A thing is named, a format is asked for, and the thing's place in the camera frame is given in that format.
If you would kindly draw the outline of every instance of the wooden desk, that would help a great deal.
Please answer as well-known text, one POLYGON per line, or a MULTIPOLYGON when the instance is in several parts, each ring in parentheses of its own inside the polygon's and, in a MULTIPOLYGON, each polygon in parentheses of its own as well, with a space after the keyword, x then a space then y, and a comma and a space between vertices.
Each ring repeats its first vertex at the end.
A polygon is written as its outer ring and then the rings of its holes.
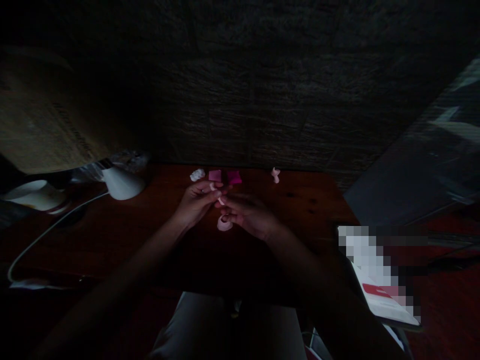
MULTIPOLYGON (((140 195, 125 201, 107 195, 90 203, 79 222, 55 228, 40 240, 19 261, 13 277, 38 276, 39 272, 49 278, 49 274, 73 276, 77 281, 106 277, 172 215, 196 169, 150 165, 148 185, 140 195)), ((349 281, 333 241, 333 226, 358 221, 328 174, 282 171, 279 184, 273 183, 269 170, 240 169, 240 175, 243 184, 235 185, 232 192, 257 195, 318 254, 333 276, 349 281)), ((104 184, 87 186, 72 194, 73 202, 80 204, 104 188, 104 184)), ((238 226, 218 231, 219 216, 219 210, 212 208, 186 234, 159 274, 158 285, 294 305, 295 294, 266 245, 238 226)), ((35 214, 0 233, 0 261, 13 261, 53 219, 35 214)))

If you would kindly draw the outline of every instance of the white cable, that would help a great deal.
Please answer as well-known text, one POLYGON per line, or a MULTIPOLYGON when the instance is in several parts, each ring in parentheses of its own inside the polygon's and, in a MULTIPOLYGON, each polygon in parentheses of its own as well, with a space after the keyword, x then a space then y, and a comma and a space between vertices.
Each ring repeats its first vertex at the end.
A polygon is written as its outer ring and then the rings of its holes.
MULTIPOLYGON (((16 283, 16 281, 12 278, 12 271, 15 267, 15 265, 19 262, 19 260, 22 258, 22 256, 24 256, 28 250, 30 250, 32 248, 33 245, 35 245, 36 243, 38 243, 38 241, 43 238, 46 234, 49 233, 50 230, 52 230, 55 226, 57 226, 57 224, 59 222, 61 222, 63 219, 65 219, 68 215, 70 215, 71 213, 73 213, 75 210, 81 208, 82 206, 84 205, 87 205, 89 203, 91 203, 92 201, 94 200, 97 200, 98 198, 101 198, 102 196, 105 196, 107 195, 109 192, 105 192, 101 195, 98 195, 88 201, 85 201, 84 203, 78 205, 76 208, 74 208, 73 210, 70 210, 69 212, 67 212, 65 215, 63 215, 60 219, 58 219, 57 221, 55 221, 55 223, 50 226, 47 230, 45 230, 39 237, 37 237, 30 245, 28 245, 25 250, 23 250, 20 255, 18 255, 16 257, 16 259, 11 263, 10 265, 10 268, 8 268, 8 273, 6 274, 7 278, 8 278, 8 281, 10 281, 11 283, 16 283)), ((51 288, 51 289, 60 289, 59 287, 56 287, 56 286, 47 286, 47 288, 51 288)))

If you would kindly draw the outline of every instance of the textured wall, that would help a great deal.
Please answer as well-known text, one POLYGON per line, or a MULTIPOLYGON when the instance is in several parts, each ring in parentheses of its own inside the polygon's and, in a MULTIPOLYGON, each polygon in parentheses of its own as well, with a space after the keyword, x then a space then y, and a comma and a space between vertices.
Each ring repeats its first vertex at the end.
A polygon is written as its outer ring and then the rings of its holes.
POLYGON ((98 83, 160 161, 327 171, 346 190, 474 57, 471 4, 47 0, 14 42, 98 83))

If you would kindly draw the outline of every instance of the white lamp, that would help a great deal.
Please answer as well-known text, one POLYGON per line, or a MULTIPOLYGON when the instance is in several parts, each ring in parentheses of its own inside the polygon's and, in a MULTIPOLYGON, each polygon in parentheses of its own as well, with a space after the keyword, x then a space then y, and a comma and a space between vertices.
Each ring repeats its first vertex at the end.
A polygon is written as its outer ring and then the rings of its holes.
POLYGON ((110 196, 116 200, 131 199, 145 189, 145 181, 140 177, 114 166, 110 160, 98 162, 103 169, 103 180, 110 196))

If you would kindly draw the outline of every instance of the white pants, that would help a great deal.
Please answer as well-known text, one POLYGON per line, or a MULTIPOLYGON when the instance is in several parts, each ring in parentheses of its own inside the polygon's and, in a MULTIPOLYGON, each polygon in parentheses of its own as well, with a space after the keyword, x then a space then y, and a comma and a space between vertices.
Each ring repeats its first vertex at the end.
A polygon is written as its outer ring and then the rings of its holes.
POLYGON ((149 359, 306 360, 295 309, 242 304, 232 319, 220 297, 184 292, 149 359))

